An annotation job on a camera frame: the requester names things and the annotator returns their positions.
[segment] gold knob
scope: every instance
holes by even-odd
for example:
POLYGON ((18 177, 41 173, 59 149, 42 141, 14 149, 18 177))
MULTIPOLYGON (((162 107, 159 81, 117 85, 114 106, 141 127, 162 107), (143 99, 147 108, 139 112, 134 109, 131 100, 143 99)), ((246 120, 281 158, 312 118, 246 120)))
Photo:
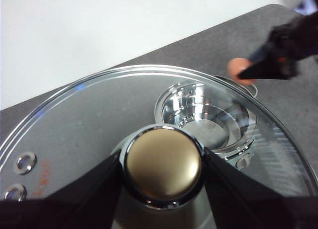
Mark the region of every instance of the gold knob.
POLYGON ((156 200, 173 200, 197 183, 201 156, 197 145, 185 133, 154 129, 133 142, 126 166, 143 194, 156 200))

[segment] glass pot lid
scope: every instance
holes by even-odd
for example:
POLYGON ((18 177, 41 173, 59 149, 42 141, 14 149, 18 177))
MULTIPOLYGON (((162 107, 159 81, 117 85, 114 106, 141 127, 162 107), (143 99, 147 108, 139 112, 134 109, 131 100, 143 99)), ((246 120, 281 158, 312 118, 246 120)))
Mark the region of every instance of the glass pot lid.
MULTIPOLYGON (((203 145, 283 196, 317 193, 316 178, 295 141, 242 88, 190 69, 140 65, 76 81, 20 122, 0 149, 2 199, 45 198, 109 157, 128 135, 160 122, 194 136, 204 129, 202 134, 210 135, 203 137, 203 145)), ((131 203, 119 205, 117 221, 125 227, 120 215, 131 213, 127 210, 134 203, 126 192, 120 201, 131 203)), ((195 228, 211 216, 203 201, 206 195, 199 193, 191 203, 198 211, 195 228)), ((166 216, 167 222, 184 220, 167 212, 156 215, 166 216)))

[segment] black tool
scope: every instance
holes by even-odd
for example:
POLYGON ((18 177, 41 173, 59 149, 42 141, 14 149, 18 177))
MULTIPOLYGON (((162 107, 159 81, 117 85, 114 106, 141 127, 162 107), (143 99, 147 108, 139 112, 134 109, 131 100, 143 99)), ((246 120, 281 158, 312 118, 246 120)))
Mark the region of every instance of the black tool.
POLYGON ((240 79, 290 79, 298 74, 297 61, 318 54, 318 12, 276 26, 267 42, 249 59, 253 63, 240 79))

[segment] white wall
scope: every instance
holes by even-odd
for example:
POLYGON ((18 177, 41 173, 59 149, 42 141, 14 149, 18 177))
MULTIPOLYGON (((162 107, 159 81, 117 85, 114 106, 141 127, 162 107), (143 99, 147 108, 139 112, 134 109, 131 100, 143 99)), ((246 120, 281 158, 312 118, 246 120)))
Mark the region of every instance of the white wall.
POLYGON ((1 0, 1 109, 281 0, 1 0))

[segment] gray table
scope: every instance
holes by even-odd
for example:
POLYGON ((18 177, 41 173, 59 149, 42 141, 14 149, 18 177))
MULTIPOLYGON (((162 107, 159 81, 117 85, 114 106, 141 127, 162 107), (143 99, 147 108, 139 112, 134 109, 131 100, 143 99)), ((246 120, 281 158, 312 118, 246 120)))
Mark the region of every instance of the gray table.
MULTIPOLYGON (((288 22, 296 15, 281 5, 267 5, 119 66, 165 64, 226 76, 229 59, 248 57, 266 40, 274 25, 288 22)), ((309 58, 300 62, 301 75, 297 78, 259 80, 256 84, 258 100, 289 129, 315 172, 318 172, 317 68, 314 59, 309 58)), ((57 90, 1 111, 1 142, 20 120, 57 90)))

